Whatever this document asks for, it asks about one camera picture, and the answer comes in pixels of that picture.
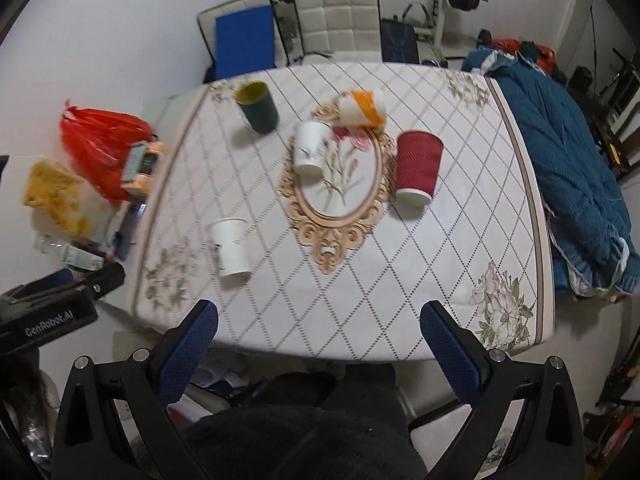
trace diamond pattern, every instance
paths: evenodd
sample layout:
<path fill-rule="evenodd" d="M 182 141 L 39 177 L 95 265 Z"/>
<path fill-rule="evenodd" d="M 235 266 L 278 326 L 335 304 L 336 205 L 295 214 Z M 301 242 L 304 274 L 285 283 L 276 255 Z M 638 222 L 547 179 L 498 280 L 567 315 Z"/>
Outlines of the diamond pattern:
<path fill-rule="evenodd" d="M 179 308 L 153 307 L 143 278 L 136 315 L 169 328 L 193 301 L 208 298 L 220 310 L 219 344 L 338 360 L 432 358 L 418 326 L 422 305 L 439 299 L 457 322 L 477 330 L 476 306 L 468 299 L 491 260 L 498 270 L 519 277 L 536 316 L 549 315 L 552 298 L 538 304 L 532 230 L 541 230 L 542 239 L 546 233 L 529 211 L 531 176 L 521 172 L 514 156 L 511 137 L 520 135 L 518 129 L 506 126 L 494 97 L 482 109 L 454 97 L 446 75 L 380 63 L 255 74 L 269 85 L 280 113 L 276 132 L 268 136 L 248 127 L 232 99 L 207 98 L 176 149 L 164 186 L 158 186 L 158 211 L 146 233 L 142 262 L 143 270 L 152 269 L 162 249 L 186 240 L 195 271 Z M 486 88 L 483 78 L 473 77 Z M 492 95 L 500 96 L 494 85 L 489 84 Z M 277 185 L 296 125 L 318 103 L 351 88 L 383 89 L 392 138 L 408 128 L 423 129 L 437 134 L 445 150 L 433 203 L 424 210 L 385 205 L 363 245 L 325 275 L 290 228 L 287 200 Z M 527 154 L 520 158 L 527 160 Z M 540 202 L 537 189 L 527 192 Z M 229 215 L 250 223 L 248 280 L 223 282 L 216 276 L 208 226 Z M 550 276 L 549 268 L 544 275 Z M 529 323 L 530 341 L 535 326 Z"/>

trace metal screw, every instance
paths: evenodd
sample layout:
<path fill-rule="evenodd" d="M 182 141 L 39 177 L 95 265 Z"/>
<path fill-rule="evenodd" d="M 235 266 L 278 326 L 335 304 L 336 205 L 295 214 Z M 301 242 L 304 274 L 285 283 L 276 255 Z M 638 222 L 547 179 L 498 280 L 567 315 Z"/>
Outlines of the metal screw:
<path fill-rule="evenodd" d="M 562 361 L 562 359 L 559 358 L 557 355 L 552 355 L 549 358 L 549 364 L 551 364 L 552 367 L 556 368 L 557 370 L 564 367 L 564 361 Z"/>
<path fill-rule="evenodd" d="M 499 348 L 491 348 L 491 350 L 489 350 L 489 357 L 491 358 L 491 361 L 501 363 L 507 358 L 507 354 Z"/>
<path fill-rule="evenodd" d="M 149 357 L 149 350 L 146 348 L 138 348 L 135 352 L 133 352 L 133 360 L 141 363 Z"/>
<path fill-rule="evenodd" d="M 79 370 L 82 370 L 88 364 L 89 364 L 89 358 L 86 355 L 80 356 L 78 359 L 76 359 L 76 362 L 74 362 L 74 366 Z"/>

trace red ribbed paper cup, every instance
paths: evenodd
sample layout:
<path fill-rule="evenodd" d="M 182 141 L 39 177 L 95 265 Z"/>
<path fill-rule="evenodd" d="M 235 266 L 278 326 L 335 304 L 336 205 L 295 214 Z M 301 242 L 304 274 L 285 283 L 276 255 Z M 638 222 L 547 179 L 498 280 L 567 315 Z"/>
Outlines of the red ribbed paper cup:
<path fill-rule="evenodd" d="M 422 207 L 433 200 L 443 148 L 442 141 L 427 132 L 398 136 L 396 198 L 400 202 Z"/>

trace chair backrest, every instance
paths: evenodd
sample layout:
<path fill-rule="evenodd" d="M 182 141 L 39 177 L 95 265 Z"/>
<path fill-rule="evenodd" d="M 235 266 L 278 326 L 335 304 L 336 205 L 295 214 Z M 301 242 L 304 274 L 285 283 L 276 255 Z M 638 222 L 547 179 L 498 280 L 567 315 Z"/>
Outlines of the chair backrest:
<path fill-rule="evenodd" d="M 382 61 L 379 0 L 294 0 L 305 54 Z"/>
<path fill-rule="evenodd" d="M 270 5 L 273 7 L 273 0 L 233 0 L 225 4 L 221 4 L 210 9 L 203 10 L 197 15 L 198 26 L 212 59 L 216 59 L 216 18 L 238 12 L 238 10 L 251 9 L 253 7 L 262 7 Z M 275 65 L 277 67 L 288 66 L 289 56 L 282 43 L 280 29 L 275 17 L 273 19 L 273 36 L 275 44 Z"/>

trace blue board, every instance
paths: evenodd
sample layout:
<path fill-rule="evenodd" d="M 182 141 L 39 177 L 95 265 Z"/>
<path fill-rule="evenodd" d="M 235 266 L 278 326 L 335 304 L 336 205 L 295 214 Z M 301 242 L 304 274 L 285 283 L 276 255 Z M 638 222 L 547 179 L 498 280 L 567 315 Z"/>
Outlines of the blue board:
<path fill-rule="evenodd" d="M 275 68 L 274 58 L 270 5 L 216 18 L 216 79 Z"/>

